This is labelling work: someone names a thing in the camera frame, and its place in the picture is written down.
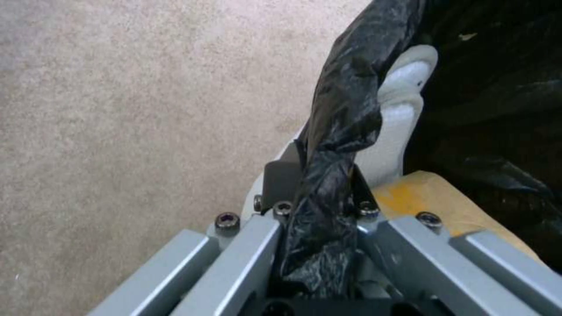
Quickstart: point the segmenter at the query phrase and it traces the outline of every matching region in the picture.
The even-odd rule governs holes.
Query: metal bolt
[[[419,212],[416,215],[416,219],[424,224],[427,228],[431,229],[434,233],[439,234],[441,227],[443,227],[443,222],[441,218],[430,212]]]
[[[359,214],[365,217],[376,218],[379,215],[379,209],[370,201],[363,201],[359,203]]]
[[[286,218],[291,214],[293,204],[289,201],[279,201],[273,205],[273,215]]]
[[[256,194],[253,196],[253,210],[256,212],[261,212],[261,194]]]
[[[231,212],[219,214],[215,218],[215,231],[223,236],[233,236],[240,230],[240,217]]]

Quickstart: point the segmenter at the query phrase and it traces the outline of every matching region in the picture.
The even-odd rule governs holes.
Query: metal bar
[[[379,224],[368,253],[407,299],[436,295],[457,315],[537,314],[412,217]]]
[[[486,273],[543,315],[562,315],[562,278],[491,232],[449,242]]]
[[[183,230],[89,315],[163,315],[219,255],[215,239]]]
[[[265,297],[280,234],[278,221],[252,216],[171,315],[238,315],[249,298]]]

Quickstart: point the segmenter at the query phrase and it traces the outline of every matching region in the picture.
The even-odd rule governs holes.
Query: black fabric
[[[338,37],[320,74],[306,135],[306,165],[276,256],[285,295],[345,297],[356,249],[350,188],[358,150],[382,118],[377,90],[411,42],[424,0],[375,0]]]
[[[439,64],[406,152],[562,272],[562,2],[458,0],[421,32]]]

